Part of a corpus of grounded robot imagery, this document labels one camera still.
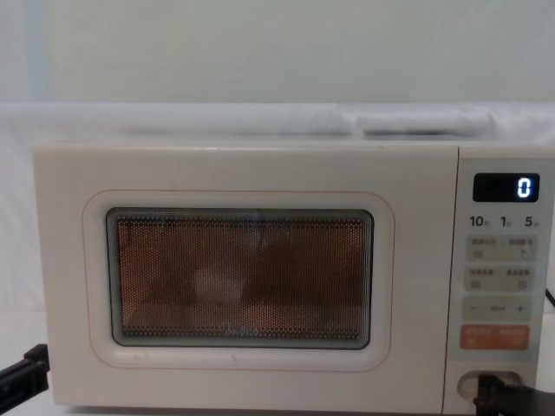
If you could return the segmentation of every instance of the microwave casing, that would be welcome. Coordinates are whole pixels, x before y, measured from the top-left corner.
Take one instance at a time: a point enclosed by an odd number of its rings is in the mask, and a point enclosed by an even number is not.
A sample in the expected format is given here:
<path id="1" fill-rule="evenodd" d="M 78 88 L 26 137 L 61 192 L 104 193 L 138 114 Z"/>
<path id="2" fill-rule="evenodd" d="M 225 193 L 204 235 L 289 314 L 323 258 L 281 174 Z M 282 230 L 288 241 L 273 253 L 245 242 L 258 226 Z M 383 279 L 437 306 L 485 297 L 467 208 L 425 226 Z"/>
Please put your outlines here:
<path id="1" fill-rule="evenodd" d="M 551 147 L 363 140 L 55 143 L 35 152 L 57 403 L 73 406 L 471 414 L 470 372 L 535 384 L 555 177 Z M 540 199 L 530 346 L 459 348 L 477 172 L 535 172 Z M 375 221 L 371 340 L 360 351 L 123 347 L 111 336 L 106 253 L 114 207 L 367 209 Z M 513 231 L 526 231 L 516 222 Z"/>

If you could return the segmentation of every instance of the microwave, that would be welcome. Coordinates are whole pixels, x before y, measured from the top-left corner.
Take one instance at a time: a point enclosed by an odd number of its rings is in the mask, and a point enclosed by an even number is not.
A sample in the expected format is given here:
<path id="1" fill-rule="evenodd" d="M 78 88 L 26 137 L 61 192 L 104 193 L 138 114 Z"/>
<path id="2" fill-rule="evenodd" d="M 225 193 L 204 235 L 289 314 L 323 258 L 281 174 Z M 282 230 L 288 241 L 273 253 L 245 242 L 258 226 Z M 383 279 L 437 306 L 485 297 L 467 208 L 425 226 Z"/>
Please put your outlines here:
<path id="1" fill-rule="evenodd" d="M 55 401 L 471 414 L 533 387 L 555 148 L 213 140 L 35 150 Z"/>

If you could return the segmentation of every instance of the black cable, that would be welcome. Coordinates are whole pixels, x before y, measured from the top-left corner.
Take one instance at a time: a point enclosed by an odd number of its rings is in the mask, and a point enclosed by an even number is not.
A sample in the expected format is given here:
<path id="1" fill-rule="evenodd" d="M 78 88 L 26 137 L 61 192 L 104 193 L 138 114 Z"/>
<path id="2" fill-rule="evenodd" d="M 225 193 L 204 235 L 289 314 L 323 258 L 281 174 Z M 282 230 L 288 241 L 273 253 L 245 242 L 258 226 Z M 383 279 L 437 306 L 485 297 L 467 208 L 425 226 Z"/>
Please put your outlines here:
<path id="1" fill-rule="evenodd" d="M 25 353 L 23 360 L 0 371 L 0 414 L 48 390 L 49 350 L 39 344 Z"/>
<path id="2" fill-rule="evenodd" d="M 545 297 L 547 298 L 549 303 L 555 308 L 555 297 L 553 297 L 549 289 L 545 289 Z"/>

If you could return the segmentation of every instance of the mesh screen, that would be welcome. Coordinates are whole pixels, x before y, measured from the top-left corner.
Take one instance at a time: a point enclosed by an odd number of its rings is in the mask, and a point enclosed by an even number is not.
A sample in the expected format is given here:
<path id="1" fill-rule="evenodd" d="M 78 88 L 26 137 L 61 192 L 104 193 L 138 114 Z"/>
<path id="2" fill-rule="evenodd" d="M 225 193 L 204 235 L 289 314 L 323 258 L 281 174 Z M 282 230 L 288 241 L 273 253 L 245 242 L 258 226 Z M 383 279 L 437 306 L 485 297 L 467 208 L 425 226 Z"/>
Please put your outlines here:
<path id="1" fill-rule="evenodd" d="M 117 208 L 107 221 L 121 345 L 369 342 L 366 211 Z"/>

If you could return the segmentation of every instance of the control panel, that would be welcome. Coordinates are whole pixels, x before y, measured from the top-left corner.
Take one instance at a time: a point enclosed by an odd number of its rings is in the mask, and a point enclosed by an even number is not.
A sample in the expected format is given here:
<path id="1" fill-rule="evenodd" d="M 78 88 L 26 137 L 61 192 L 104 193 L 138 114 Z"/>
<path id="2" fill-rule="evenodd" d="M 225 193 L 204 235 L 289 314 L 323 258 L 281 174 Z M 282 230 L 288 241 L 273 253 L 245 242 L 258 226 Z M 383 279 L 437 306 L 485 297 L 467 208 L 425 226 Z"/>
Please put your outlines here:
<path id="1" fill-rule="evenodd" d="M 471 397 L 462 407 L 462 398 L 453 395 L 465 374 L 511 373 L 535 385 L 552 227 L 552 170 L 549 159 L 460 159 L 446 413 L 473 409 Z"/>

